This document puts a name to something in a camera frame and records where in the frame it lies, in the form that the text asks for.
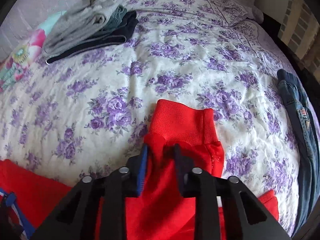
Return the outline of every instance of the folded clothes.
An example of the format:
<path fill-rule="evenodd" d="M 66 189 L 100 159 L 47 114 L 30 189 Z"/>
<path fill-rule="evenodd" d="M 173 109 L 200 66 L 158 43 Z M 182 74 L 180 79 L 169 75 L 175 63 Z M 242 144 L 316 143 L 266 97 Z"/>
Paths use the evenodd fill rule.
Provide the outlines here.
<path fill-rule="evenodd" d="M 65 51 L 101 30 L 118 7 L 117 0 L 81 0 L 53 26 L 43 45 L 43 55 Z"/>
<path fill-rule="evenodd" d="M 136 17 L 136 11 L 127 12 L 123 17 L 121 24 L 111 34 L 106 34 L 99 37 L 90 37 L 89 39 L 82 41 L 78 45 L 72 47 L 71 49 L 67 49 L 63 52 L 47 57 L 46 63 L 48 65 L 51 65 L 58 60 L 72 57 L 76 54 L 90 49 L 125 43 L 133 35 L 134 29 L 138 23 Z"/>
<path fill-rule="evenodd" d="M 91 38 L 101 37 L 106 34 L 110 34 L 121 24 L 123 17 L 127 13 L 127 9 L 122 5 L 119 5 L 118 8 L 112 13 L 108 23 L 100 31 L 96 32 Z"/>

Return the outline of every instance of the bedspread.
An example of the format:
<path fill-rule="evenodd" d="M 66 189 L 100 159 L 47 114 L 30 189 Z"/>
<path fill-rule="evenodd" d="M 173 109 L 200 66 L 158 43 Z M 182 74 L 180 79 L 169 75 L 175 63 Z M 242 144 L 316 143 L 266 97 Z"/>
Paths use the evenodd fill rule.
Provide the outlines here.
<path fill-rule="evenodd" d="M 128 43 L 50 66 L 39 58 L 0 94 L 1 158 L 72 186 L 138 154 L 158 99 L 211 107 L 223 178 L 238 176 L 256 196 L 274 189 L 291 234 L 300 157 L 276 71 L 294 70 L 255 22 L 261 12 L 239 0 L 122 4 L 138 13 Z"/>

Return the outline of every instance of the screw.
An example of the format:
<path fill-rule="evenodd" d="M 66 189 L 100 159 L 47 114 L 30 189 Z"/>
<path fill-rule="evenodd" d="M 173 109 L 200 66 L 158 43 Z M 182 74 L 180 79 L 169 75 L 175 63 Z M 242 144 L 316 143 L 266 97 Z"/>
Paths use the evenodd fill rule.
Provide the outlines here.
<path fill-rule="evenodd" d="M 121 167 L 121 168 L 119 169 L 119 172 L 120 172 L 120 173 L 128 173 L 128 172 L 129 172 L 129 168 L 128 168 L 128 167 Z"/>
<path fill-rule="evenodd" d="M 239 179 L 236 176 L 230 176 L 228 179 L 231 183 L 238 183 L 239 182 Z"/>
<path fill-rule="evenodd" d="M 89 183 L 91 181 L 92 181 L 92 177 L 91 176 L 84 176 L 82 178 L 82 182 L 84 182 L 84 183 Z"/>
<path fill-rule="evenodd" d="M 202 170 L 201 170 L 200 168 L 197 168 L 197 167 L 196 167 L 196 168 L 193 168 L 193 169 L 192 169 L 192 172 L 195 173 L 195 174 L 201 174 L 201 173 L 202 173 Z"/>

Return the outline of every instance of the denim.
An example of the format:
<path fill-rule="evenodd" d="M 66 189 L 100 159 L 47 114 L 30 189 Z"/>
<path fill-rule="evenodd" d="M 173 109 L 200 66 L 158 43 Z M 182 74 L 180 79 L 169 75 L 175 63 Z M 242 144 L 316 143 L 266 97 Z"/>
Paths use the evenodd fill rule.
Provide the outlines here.
<path fill-rule="evenodd" d="M 288 112 L 299 152 L 299 204 L 293 235 L 306 222 L 319 197 L 319 149 L 308 97 L 297 77 L 280 69 L 278 91 Z"/>

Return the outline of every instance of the red sweatshirt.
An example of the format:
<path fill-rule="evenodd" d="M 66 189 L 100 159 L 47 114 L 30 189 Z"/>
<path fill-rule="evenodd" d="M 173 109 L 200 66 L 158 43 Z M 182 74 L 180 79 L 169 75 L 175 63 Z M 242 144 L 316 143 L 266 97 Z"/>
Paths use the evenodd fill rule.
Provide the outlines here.
<path fill-rule="evenodd" d="M 144 142 L 151 149 L 144 191 L 139 198 L 126 199 L 128 240 L 193 240 L 195 199 L 180 196 L 172 146 L 179 143 L 182 154 L 193 158 L 195 166 L 221 177 L 224 152 L 214 129 L 213 110 L 195 110 L 161 99 Z M 70 190 L 9 160 L 0 161 L 0 188 L 15 193 L 17 205 L 36 228 Z M 273 190 L 259 200 L 278 220 Z M 225 239 L 222 208 L 219 214 L 221 236 Z"/>

